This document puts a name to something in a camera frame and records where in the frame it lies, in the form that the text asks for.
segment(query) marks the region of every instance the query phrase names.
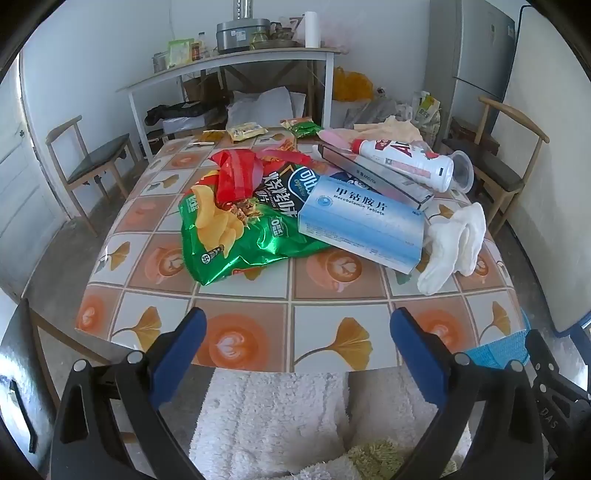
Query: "blue and white medicine box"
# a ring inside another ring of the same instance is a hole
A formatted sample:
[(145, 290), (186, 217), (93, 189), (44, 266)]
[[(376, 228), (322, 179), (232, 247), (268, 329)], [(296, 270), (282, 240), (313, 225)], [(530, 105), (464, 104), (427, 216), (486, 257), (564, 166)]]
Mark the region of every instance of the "blue and white medicine box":
[(300, 233), (409, 274), (421, 260), (424, 215), (322, 176), (298, 216)]

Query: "chair seat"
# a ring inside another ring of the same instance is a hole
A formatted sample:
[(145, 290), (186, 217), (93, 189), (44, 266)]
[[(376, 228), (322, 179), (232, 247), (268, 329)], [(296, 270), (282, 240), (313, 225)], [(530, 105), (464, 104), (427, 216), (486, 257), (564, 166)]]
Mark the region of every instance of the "chair seat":
[(87, 173), (93, 171), (95, 168), (98, 168), (106, 164), (109, 160), (112, 160), (114, 156), (121, 152), (128, 140), (129, 134), (121, 135), (120, 137), (117, 137), (114, 140), (111, 140), (105, 145), (90, 152), (84, 157), (82, 162), (80, 162), (80, 165), (78, 165), (68, 177), (68, 184), (75, 182)]
[(523, 179), (509, 165), (482, 146), (476, 145), (469, 140), (458, 140), (455, 138), (446, 138), (443, 140), (443, 144), (447, 145), (453, 151), (463, 151), (470, 157), (472, 164), (476, 168), (488, 175), (491, 180), (498, 183), (506, 192), (514, 192), (524, 187)]

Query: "white cloth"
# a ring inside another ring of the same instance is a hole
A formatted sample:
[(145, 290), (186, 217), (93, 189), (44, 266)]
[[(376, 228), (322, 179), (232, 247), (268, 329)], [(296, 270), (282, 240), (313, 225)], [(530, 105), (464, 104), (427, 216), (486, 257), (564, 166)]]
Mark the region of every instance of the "white cloth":
[[(437, 407), (427, 403), (406, 365), (349, 375), (350, 445), (390, 439), (403, 454), (410, 453), (431, 423)], [(458, 465), (470, 448), (468, 426), (452, 456)]]
[(262, 127), (277, 127), (282, 120), (301, 117), (305, 103), (305, 93), (289, 92), (285, 87), (253, 94), (234, 92), (226, 126), (256, 122)]
[(486, 219), (480, 203), (459, 209), (445, 223), (430, 225), (427, 241), (432, 242), (431, 258), (419, 275), (418, 290), (433, 295), (454, 272), (472, 275), (485, 232)]
[(207, 480), (298, 473), (344, 454), (346, 374), (216, 369), (189, 458)]

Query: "green snack packet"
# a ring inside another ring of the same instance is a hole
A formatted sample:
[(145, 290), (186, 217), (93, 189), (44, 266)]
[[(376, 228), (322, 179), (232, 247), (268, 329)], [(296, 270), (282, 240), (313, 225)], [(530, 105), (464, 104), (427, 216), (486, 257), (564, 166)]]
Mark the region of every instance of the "green snack packet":
[(299, 124), (295, 124), (290, 127), (289, 130), (295, 135), (296, 138), (302, 138), (316, 135), (320, 130), (322, 130), (322, 127), (320, 125), (316, 125), (314, 122), (300, 122)]
[(328, 247), (299, 233), (297, 217), (283, 215), (256, 198), (220, 209), (213, 193), (212, 186), (195, 185), (178, 206), (184, 263), (201, 285)]

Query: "clear plastic cup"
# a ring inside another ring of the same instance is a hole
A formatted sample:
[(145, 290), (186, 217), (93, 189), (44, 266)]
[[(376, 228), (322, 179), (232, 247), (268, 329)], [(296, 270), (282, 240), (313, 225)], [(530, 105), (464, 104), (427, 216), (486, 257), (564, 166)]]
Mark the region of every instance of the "clear plastic cup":
[(450, 187), (468, 193), (474, 184), (474, 167), (468, 155), (457, 150), (449, 158), (453, 160), (453, 176)]

